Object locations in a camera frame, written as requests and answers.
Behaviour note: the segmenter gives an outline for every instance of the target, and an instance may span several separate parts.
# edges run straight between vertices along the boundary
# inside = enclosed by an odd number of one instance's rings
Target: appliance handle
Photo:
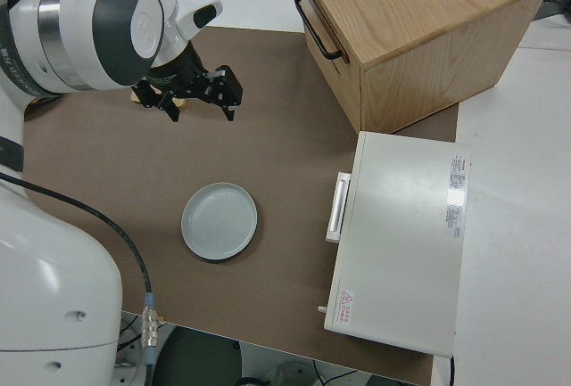
[[[350,182],[351,174],[345,174],[343,172],[339,172],[337,174],[337,183],[335,184],[331,216],[329,217],[329,225],[327,226],[327,235],[325,239],[328,242],[339,243],[339,240],[341,239],[343,214],[345,213],[345,204],[347,203],[347,193],[349,192]]]

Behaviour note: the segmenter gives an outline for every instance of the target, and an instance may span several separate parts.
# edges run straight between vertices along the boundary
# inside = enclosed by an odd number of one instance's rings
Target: warning label
[[[335,321],[338,324],[348,325],[351,322],[351,312],[354,301],[355,292],[339,290],[339,295],[337,296],[337,315],[335,317]]]

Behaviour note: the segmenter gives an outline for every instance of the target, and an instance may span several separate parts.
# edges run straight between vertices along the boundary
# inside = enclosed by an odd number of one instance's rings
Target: white box
[[[451,357],[470,147],[360,132],[325,328]]]

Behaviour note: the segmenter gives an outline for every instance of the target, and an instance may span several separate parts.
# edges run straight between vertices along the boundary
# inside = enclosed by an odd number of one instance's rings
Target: cable connector
[[[157,311],[154,308],[154,296],[148,292],[145,295],[145,307],[143,308],[143,317],[141,325],[141,342],[143,343],[143,352],[145,353],[145,364],[154,365],[155,349],[159,334],[159,320]]]

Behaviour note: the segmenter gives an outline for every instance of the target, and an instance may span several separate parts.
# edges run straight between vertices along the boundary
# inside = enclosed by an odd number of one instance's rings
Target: brown table surface
[[[209,70],[227,63],[241,81],[236,121],[192,101],[175,124],[131,102],[127,89],[70,94],[28,114],[25,178],[90,204],[128,232],[165,320],[429,384],[432,356],[323,328],[317,306],[327,304],[336,252],[325,242],[327,221],[337,172],[352,170],[357,135],[304,35],[213,28],[194,44]],[[441,111],[401,133],[453,140],[456,113]],[[220,263],[196,257],[180,232],[188,199],[215,182],[241,185],[258,209],[250,244]],[[122,240],[78,209],[30,197],[102,243],[121,272],[123,308],[140,312],[145,289]]]

